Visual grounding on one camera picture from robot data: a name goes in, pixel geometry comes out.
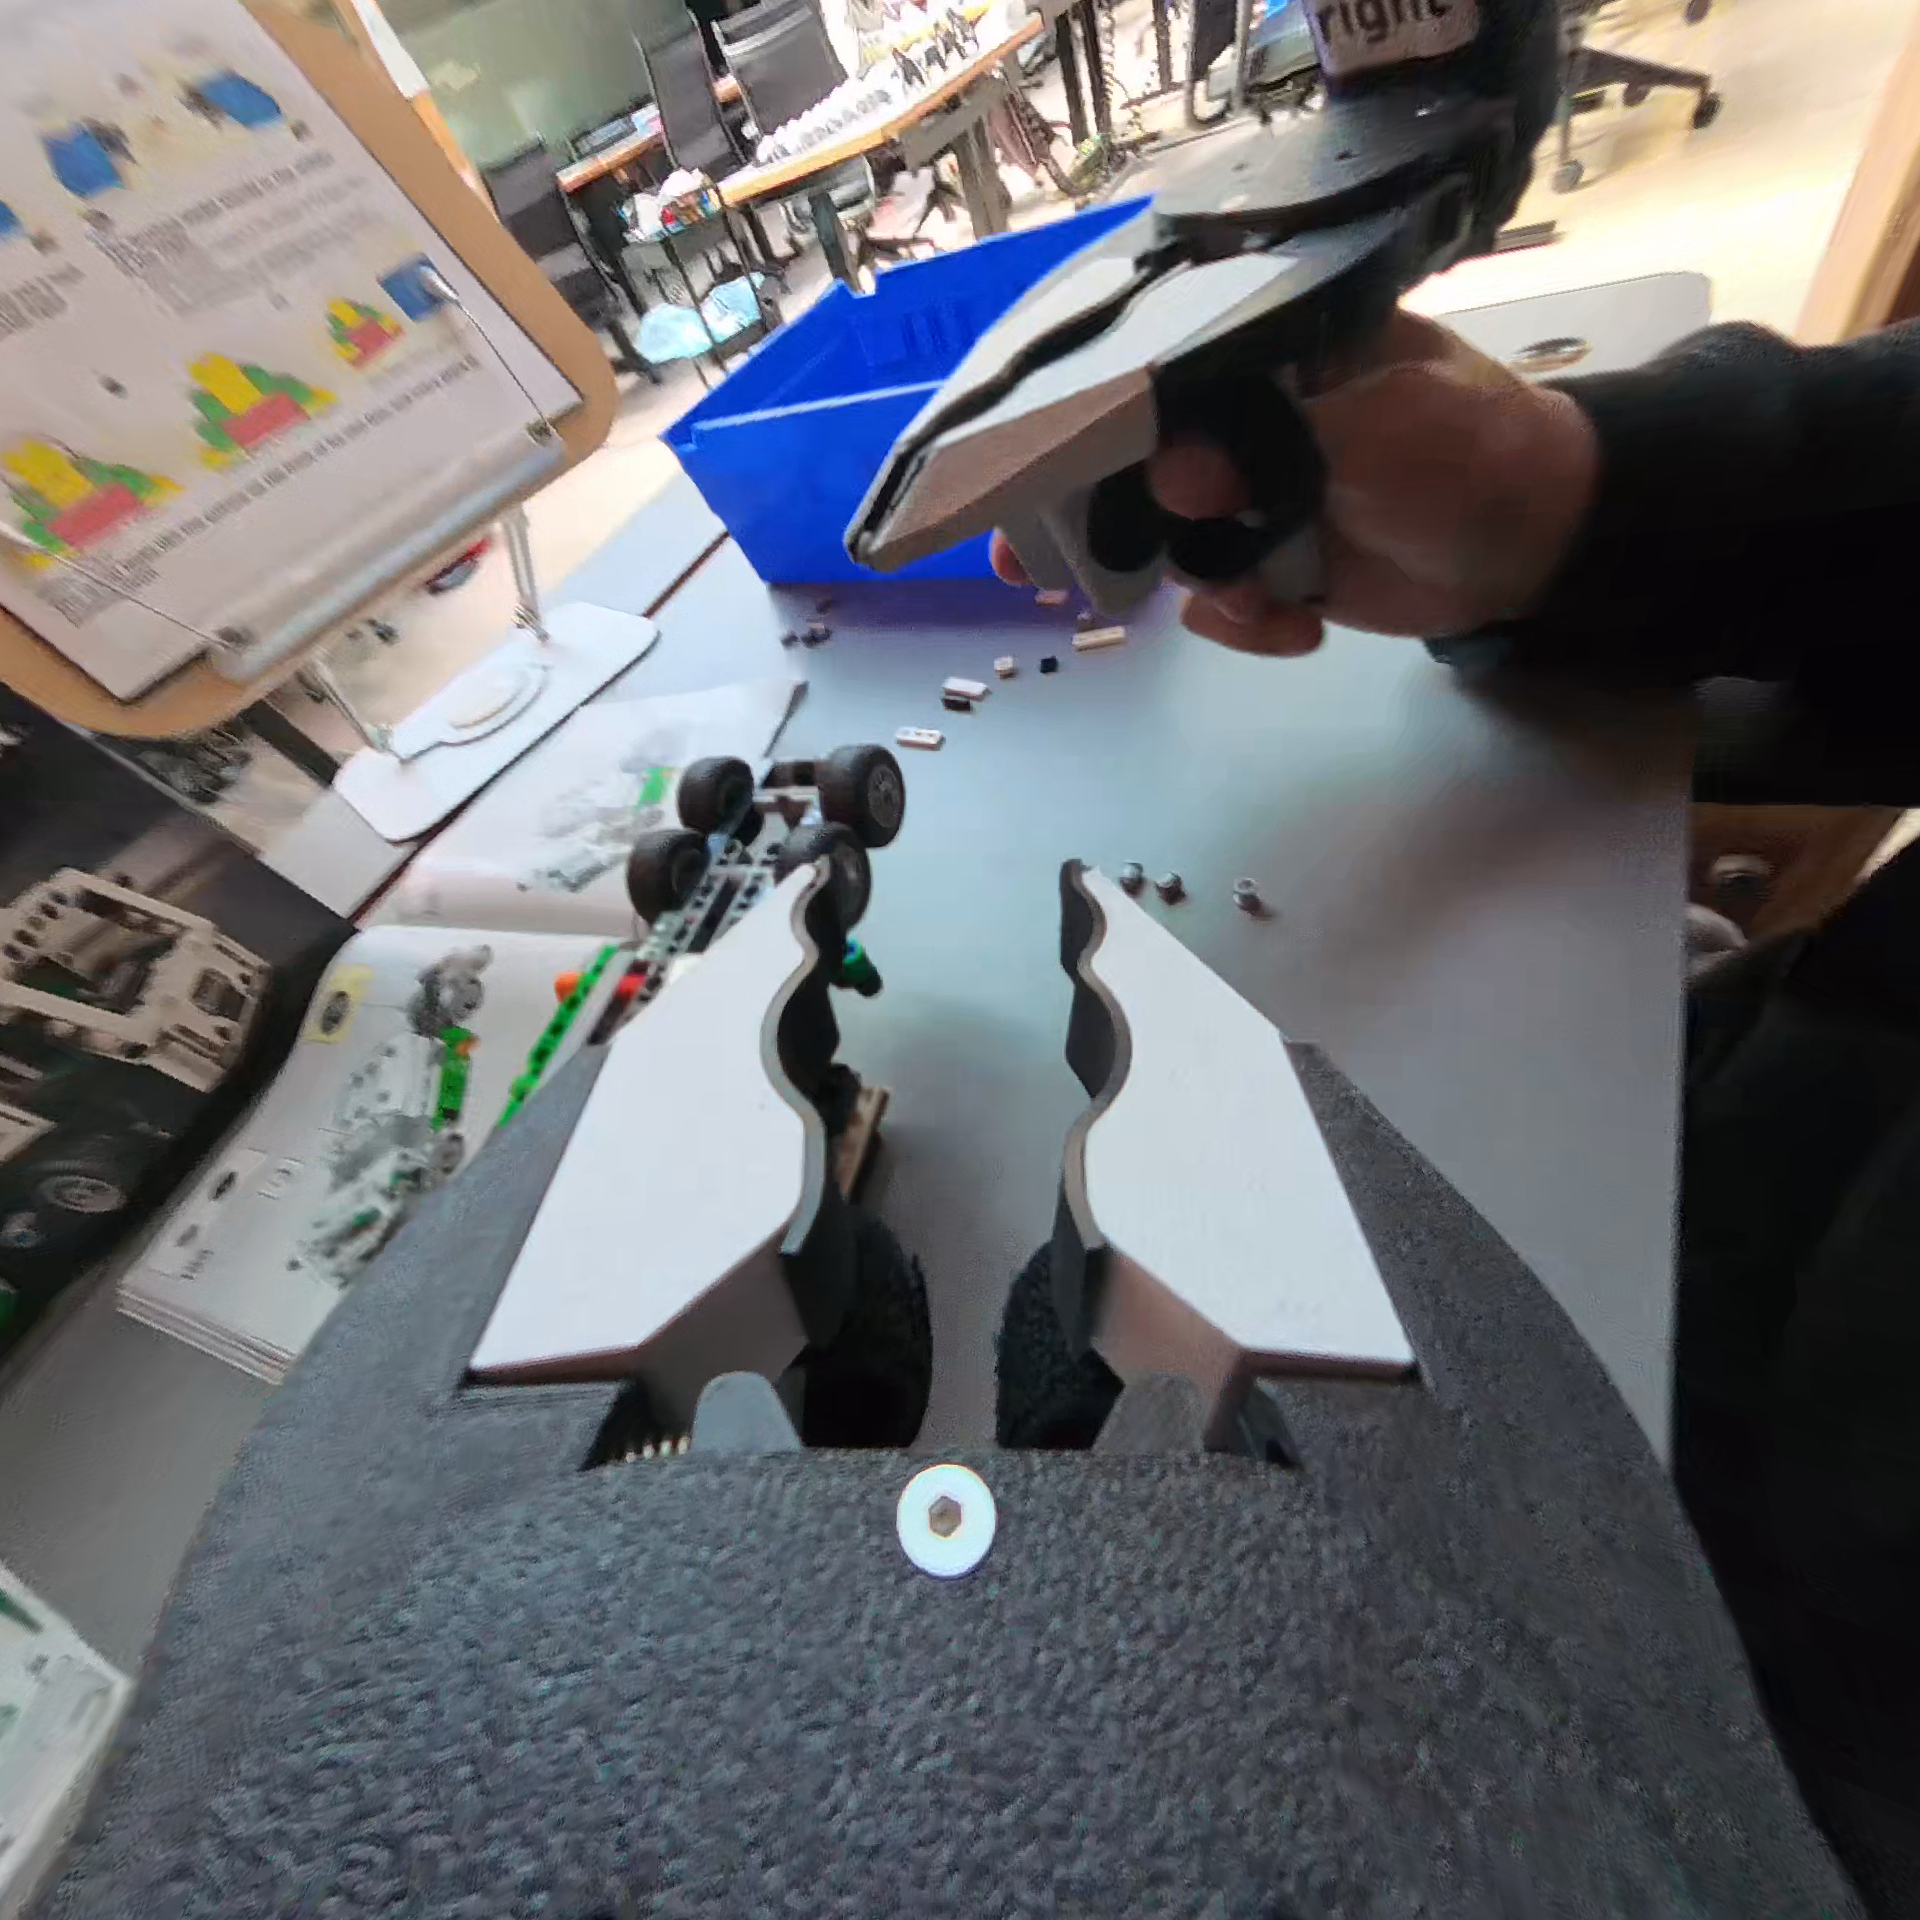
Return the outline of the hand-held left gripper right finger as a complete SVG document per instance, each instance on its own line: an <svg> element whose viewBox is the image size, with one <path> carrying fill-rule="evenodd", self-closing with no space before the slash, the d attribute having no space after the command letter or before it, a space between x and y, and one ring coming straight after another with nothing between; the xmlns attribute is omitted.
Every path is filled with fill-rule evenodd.
<svg viewBox="0 0 1920 1920"><path fill-rule="evenodd" d="M1125 886L1061 866L1066 1063L1051 1321L1120 1385L1179 1377L1227 1446L1275 1377L1422 1362L1283 1033Z"/></svg>

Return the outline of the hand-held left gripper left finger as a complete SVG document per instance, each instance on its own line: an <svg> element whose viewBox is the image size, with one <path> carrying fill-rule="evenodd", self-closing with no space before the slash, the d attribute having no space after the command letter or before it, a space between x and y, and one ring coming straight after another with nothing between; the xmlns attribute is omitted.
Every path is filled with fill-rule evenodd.
<svg viewBox="0 0 1920 1920"><path fill-rule="evenodd" d="M611 1038L468 1358L475 1393L636 1388L691 1438L701 1395L749 1377L807 1439L865 1265L819 1106L843 934L830 862L803 862Z"/></svg>

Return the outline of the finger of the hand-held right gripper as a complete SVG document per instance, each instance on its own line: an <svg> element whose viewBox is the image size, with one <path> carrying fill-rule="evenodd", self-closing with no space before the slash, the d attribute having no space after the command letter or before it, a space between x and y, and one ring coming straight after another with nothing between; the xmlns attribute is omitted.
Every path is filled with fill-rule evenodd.
<svg viewBox="0 0 1920 1920"><path fill-rule="evenodd" d="M1302 267L1297 245L1193 252L1185 236L1159 249L1148 240L1152 219L1138 216L1071 255L984 335L929 405L973 418L1055 365L1069 376L1169 372L1188 350L1263 314Z"/></svg>
<svg viewBox="0 0 1920 1920"><path fill-rule="evenodd" d="M1157 443L1152 365L1043 370L973 418L921 407L879 462L843 541L881 574L1003 532L1036 577L1159 577L1159 535L1139 535L1138 556L1120 541L1120 559L1101 559L1093 541L1093 491Z"/></svg>

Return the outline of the lego vehicle chassis with wheels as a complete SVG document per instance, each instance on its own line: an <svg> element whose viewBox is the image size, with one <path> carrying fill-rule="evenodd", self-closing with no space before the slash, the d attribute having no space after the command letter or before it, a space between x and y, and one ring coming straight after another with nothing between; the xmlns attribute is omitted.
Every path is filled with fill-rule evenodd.
<svg viewBox="0 0 1920 1920"><path fill-rule="evenodd" d="M840 947L830 987L879 996L881 972L856 927L872 902L872 853L905 823L905 771L881 744L846 744L825 759L771 761L699 759L678 778L673 821L636 837L623 862L628 902L639 938L623 971L605 947L579 984L557 993L557 1014L516 1074L499 1123L511 1123L557 1064L564 1041L611 1033L663 996L724 931L793 869L825 862Z"/></svg>

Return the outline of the person's right forearm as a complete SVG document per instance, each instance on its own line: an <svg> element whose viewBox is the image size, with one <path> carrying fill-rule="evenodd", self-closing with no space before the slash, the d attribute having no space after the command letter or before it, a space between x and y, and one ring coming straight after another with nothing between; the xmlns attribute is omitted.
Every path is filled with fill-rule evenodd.
<svg viewBox="0 0 1920 1920"><path fill-rule="evenodd" d="M1597 493L1523 618L1427 642L1470 681L1758 687L1731 804L1917 808L1917 319L1844 342L1716 325L1607 376L1548 378L1597 437Z"/></svg>

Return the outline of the brown lego piece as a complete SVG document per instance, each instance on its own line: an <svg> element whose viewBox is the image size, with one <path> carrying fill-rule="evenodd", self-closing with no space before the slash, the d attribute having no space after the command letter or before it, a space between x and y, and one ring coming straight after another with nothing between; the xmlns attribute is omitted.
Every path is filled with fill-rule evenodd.
<svg viewBox="0 0 1920 1920"><path fill-rule="evenodd" d="M872 1081L848 1081L830 1126L830 1172L846 1202L856 1202L881 1142L892 1090Z"/></svg>

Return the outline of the scattered small lego pieces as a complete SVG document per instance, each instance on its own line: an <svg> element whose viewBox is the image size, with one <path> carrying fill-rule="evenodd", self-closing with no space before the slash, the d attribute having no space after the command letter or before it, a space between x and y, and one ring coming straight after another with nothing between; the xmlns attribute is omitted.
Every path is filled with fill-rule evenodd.
<svg viewBox="0 0 1920 1920"><path fill-rule="evenodd" d="M940 756L954 731L1117 653L1132 622L1091 612L1066 589L933 583L905 589L803 589L776 602L782 653L814 704L848 713L848 739Z"/></svg>

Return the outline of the dark lego set box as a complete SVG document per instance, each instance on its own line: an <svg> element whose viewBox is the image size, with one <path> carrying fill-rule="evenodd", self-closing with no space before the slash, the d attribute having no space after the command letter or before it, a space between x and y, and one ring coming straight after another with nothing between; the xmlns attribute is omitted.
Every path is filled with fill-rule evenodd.
<svg viewBox="0 0 1920 1920"><path fill-rule="evenodd" d="M350 922L3 693L3 1356L265 1089Z"/></svg>

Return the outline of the person's right hand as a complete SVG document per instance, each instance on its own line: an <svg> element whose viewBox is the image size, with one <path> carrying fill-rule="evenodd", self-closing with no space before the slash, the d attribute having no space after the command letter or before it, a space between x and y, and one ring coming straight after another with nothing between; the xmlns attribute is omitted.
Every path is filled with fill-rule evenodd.
<svg viewBox="0 0 1920 1920"><path fill-rule="evenodd" d="M1576 398L1523 381L1452 330L1393 319L1305 405L1326 453L1323 591L1188 585L1181 628L1245 657L1311 657L1329 628L1440 642L1538 607L1599 483Z"/></svg>

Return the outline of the blue plastic bin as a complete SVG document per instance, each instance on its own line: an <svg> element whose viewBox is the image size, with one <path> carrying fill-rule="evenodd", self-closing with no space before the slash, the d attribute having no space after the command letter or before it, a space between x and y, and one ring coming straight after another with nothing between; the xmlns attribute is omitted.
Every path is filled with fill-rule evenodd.
<svg viewBox="0 0 1920 1920"><path fill-rule="evenodd" d="M965 357L1046 275L1147 208L1093 207L843 286L782 325L667 443L768 585L872 583L846 525L881 462Z"/></svg>

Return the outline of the black office chair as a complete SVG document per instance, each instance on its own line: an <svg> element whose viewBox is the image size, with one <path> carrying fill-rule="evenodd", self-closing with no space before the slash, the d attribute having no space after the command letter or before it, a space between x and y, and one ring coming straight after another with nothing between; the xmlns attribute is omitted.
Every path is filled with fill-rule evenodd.
<svg viewBox="0 0 1920 1920"><path fill-rule="evenodd" d="M822 106L846 78L819 4L750 4L711 23L758 134Z"/></svg>
<svg viewBox="0 0 1920 1920"><path fill-rule="evenodd" d="M623 314L616 286L573 214L557 182L557 158L541 142L532 142L485 168L485 189L499 225L536 261L574 317L598 335L616 336Z"/></svg>
<svg viewBox="0 0 1920 1920"><path fill-rule="evenodd" d="M714 95L714 72L699 23L689 21L663 35L639 41L636 48L673 168L714 182L744 169L749 158Z"/></svg>
<svg viewBox="0 0 1920 1920"><path fill-rule="evenodd" d="M1640 57L1619 57L1591 47L1584 35L1571 35L1553 108L1553 168L1548 178L1548 188L1553 194L1571 194L1584 180L1584 168L1571 151L1571 121L1581 110L1591 110L1609 92L1617 92L1619 106L1627 108L1647 106L1654 92L1684 92L1691 95L1691 131L1711 129L1721 115L1721 92L1716 90L1709 72L1675 70Z"/></svg>

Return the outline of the long wooden desk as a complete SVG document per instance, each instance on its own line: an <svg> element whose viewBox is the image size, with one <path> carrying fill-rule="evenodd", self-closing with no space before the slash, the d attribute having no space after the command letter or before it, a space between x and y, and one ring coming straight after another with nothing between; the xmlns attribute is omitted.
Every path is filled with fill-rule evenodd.
<svg viewBox="0 0 1920 1920"><path fill-rule="evenodd" d="M900 78L900 70L881 70L876 78L846 81L837 90L825 108L807 108L798 131L775 131L763 162L742 162L738 168L717 158L714 165L691 162L691 169L704 169L717 182L727 207L750 207L758 201L798 195L803 180L843 168L854 158L876 154L879 147L909 147L912 134L936 131L965 106L986 95L986 86L1015 78L1020 57L1040 44L1051 23L1046 13L1025 9L975 9L966 7L961 16L970 28L1005 28L999 35L973 35L961 54L947 57L947 65L933 61L933 34L900 44L892 57L921 72L921 78Z"/></svg>

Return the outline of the blue plastic bag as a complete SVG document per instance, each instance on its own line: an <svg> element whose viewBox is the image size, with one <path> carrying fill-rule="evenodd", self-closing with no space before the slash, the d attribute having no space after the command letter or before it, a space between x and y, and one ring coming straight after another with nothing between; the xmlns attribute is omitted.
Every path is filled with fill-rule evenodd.
<svg viewBox="0 0 1920 1920"><path fill-rule="evenodd" d="M642 310L634 350L649 365L727 360L782 327L775 286L763 275L717 280L699 301L663 301Z"/></svg>

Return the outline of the person's dark clothing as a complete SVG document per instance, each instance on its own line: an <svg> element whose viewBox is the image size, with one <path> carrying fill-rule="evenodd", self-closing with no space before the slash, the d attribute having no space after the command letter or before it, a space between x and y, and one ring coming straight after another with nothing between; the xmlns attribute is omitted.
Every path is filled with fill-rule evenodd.
<svg viewBox="0 0 1920 1920"><path fill-rule="evenodd" d="M1818 1828L1917 1918L1917 847L1691 984L1673 1470Z"/></svg>

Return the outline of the white green cardboard box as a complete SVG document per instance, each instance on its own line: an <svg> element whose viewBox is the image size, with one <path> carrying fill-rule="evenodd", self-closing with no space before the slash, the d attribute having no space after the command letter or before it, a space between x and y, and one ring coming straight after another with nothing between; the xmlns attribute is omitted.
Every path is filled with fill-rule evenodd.
<svg viewBox="0 0 1920 1920"><path fill-rule="evenodd" d="M70 1837L131 1681L70 1619L3 1570L3 1910Z"/></svg>

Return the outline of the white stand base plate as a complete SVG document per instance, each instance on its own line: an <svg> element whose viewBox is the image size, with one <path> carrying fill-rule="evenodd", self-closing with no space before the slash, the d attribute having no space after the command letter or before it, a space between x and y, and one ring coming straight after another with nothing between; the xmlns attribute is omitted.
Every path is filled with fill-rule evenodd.
<svg viewBox="0 0 1920 1920"><path fill-rule="evenodd" d="M385 842L415 842L477 800L598 693L653 653L634 612L557 606L350 756L333 795Z"/></svg>

